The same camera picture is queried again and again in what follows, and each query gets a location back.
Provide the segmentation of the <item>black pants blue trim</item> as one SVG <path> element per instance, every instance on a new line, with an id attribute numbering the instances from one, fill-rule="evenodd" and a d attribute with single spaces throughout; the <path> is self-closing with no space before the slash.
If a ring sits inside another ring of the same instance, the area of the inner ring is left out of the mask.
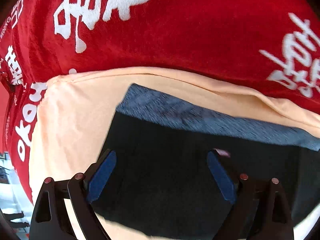
<path id="1" fill-rule="evenodd" d="M 116 107 L 103 150 L 116 166 L 91 205 L 106 220 L 170 239 L 214 239 L 232 205 L 207 165 L 217 151 L 235 169 L 278 178 L 293 226 L 319 204 L 319 139 L 237 118 L 133 84 Z"/>

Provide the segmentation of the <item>peach cushion cover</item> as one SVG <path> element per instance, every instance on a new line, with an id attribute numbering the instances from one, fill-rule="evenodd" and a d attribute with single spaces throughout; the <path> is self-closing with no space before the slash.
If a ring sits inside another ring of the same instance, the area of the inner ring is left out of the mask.
<path id="1" fill-rule="evenodd" d="M 95 162 L 116 106 L 136 83 L 231 116 L 301 128 L 319 136 L 319 115 L 287 99 L 180 70 L 133 67 L 57 76 L 37 108 L 29 184 L 37 198 L 47 177 L 71 178 Z"/>

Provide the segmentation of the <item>red blanket white characters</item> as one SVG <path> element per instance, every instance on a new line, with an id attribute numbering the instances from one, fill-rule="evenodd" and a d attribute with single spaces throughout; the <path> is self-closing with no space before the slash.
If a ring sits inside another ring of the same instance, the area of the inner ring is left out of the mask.
<path id="1" fill-rule="evenodd" d="M 46 82 L 136 67 L 249 87 L 319 135 L 319 0 L 1 0 L 1 139 L 28 197 Z"/>

